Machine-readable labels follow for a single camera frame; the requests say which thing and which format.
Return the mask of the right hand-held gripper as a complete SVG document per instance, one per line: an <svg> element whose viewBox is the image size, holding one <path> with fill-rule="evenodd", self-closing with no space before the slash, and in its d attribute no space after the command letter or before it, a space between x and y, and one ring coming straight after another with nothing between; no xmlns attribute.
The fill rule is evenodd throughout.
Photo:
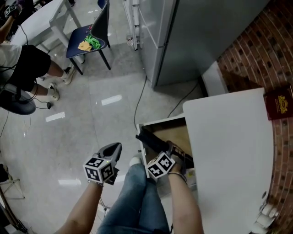
<svg viewBox="0 0 293 234"><path fill-rule="evenodd" d="M166 142L167 151L161 151L146 166L150 178L161 178L165 175L175 174L185 178L185 152L175 146L171 141Z"/></svg>

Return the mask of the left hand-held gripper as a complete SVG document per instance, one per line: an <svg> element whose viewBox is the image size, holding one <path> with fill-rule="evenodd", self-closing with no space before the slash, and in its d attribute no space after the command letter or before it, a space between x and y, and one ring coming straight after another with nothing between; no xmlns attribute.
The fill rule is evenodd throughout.
<svg viewBox="0 0 293 234"><path fill-rule="evenodd" d="M110 159L100 158L97 154L87 158L83 164L83 169L88 180L103 184L114 184L119 170L115 167L122 152L121 143L111 143L102 147L98 151L100 157L110 157Z"/></svg>

